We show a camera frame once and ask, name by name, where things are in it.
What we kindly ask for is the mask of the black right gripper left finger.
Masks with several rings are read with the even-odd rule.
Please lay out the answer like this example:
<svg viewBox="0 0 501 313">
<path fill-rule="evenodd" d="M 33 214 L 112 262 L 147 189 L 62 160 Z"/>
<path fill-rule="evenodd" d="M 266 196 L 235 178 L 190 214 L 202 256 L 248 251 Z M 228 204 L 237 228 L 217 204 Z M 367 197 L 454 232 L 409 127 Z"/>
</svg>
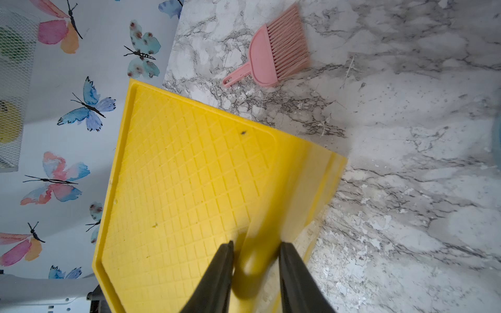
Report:
<svg viewBox="0 0 501 313">
<path fill-rule="evenodd" d="M 234 242 L 222 244 L 181 312 L 227 313 L 234 272 Z"/>
</svg>

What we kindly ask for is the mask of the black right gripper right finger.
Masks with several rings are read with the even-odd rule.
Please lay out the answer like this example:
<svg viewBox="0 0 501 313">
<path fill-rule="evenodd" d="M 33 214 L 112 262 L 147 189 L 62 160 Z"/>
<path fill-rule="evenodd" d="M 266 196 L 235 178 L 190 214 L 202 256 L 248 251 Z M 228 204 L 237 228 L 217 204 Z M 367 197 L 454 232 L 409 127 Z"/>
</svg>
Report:
<svg viewBox="0 0 501 313">
<path fill-rule="evenodd" d="M 279 272 L 283 312 L 335 312 L 292 243 L 280 245 Z"/>
</svg>

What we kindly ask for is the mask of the yellow plastic drawer box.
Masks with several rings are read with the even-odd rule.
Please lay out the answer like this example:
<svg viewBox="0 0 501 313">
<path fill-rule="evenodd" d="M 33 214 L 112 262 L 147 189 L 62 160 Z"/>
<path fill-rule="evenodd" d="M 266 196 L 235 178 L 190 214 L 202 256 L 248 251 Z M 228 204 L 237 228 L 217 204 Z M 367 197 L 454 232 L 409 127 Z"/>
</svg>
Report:
<svg viewBox="0 0 501 313">
<path fill-rule="evenodd" d="M 231 312 L 280 312 L 278 253 L 307 261 L 347 158 L 129 82 L 93 258 L 112 312 L 179 312 L 233 243 Z"/>
</svg>

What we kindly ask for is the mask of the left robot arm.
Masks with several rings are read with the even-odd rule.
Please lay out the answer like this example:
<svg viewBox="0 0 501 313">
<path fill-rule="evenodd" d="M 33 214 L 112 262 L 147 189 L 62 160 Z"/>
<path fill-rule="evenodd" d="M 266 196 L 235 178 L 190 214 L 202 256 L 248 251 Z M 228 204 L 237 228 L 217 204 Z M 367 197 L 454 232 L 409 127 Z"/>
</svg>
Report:
<svg viewBox="0 0 501 313">
<path fill-rule="evenodd" d="M 23 279 L 1 275 L 1 312 L 93 312 L 104 301 L 97 279 Z"/>
</svg>

